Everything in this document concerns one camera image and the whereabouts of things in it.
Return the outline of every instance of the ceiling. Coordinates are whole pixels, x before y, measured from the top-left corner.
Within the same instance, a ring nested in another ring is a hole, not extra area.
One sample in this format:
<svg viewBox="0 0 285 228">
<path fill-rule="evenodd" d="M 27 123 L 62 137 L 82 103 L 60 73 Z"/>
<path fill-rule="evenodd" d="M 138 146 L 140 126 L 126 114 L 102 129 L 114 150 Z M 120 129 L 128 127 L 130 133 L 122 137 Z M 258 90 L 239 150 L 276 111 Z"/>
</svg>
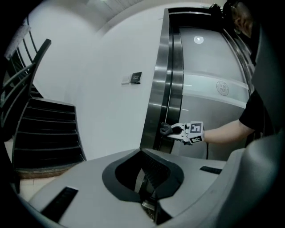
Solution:
<svg viewBox="0 0 285 228">
<path fill-rule="evenodd" d="M 109 21 L 114 16 L 143 0 L 89 0 L 87 5 L 96 9 L 102 17 Z"/>
</svg>

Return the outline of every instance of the black shirt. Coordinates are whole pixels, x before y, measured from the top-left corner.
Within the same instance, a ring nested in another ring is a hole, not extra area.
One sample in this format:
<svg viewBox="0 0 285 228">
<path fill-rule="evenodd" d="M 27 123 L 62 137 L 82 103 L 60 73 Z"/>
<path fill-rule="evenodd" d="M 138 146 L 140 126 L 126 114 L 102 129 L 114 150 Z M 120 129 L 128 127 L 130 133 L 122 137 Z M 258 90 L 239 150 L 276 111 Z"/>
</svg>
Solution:
<svg viewBox="0 0 285 228">
<path fill-rule="evenodd" d="M 273 134 L 273 127 L 263 101 L 256 90 L 251 94 L 240 122 L 264 136 Z"/>
</svg>

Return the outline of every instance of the white wall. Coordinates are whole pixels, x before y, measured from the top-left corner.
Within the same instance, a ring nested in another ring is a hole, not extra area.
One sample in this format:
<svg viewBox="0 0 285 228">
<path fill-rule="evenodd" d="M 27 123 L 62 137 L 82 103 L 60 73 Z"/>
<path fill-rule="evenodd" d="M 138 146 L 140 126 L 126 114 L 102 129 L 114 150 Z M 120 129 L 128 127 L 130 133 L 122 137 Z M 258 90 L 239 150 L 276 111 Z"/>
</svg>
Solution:
<svg viewBox="0 0 285 228">
<path fill-rule="evenodd" d="M 146 0 L 146 5 L 134 5 L 105 23 L 96 13 L 86 17 L 84 5 L 57 2 L 43 3 L 30 16 L 36 45 L 52 40 L 36 74 L 36 87 L 45 98 L 77 107 L 87 159 L 138 148 L 164 9 L 199 4 L 152 7 Z M 139 71 L 140 85 L 121 85 L 123 76 Z"/>
</svg>

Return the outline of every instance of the forearm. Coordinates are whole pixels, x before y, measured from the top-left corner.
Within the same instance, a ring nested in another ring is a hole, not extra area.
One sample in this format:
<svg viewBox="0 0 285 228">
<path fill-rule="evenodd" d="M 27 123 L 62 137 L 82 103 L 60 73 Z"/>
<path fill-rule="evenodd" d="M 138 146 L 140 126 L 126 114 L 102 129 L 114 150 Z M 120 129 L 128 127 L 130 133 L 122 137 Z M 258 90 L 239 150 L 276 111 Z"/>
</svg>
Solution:
<svg viewBox="0 0 285 228">
<path fill-rule="evenodd" d="M 241 140 L 254 132 L 253 129 L 245 126 L 239 120 L 230 122 L 222 127 L 206 130 L 204 141 L 207 143 L 231 143 Z"/>
</svg>

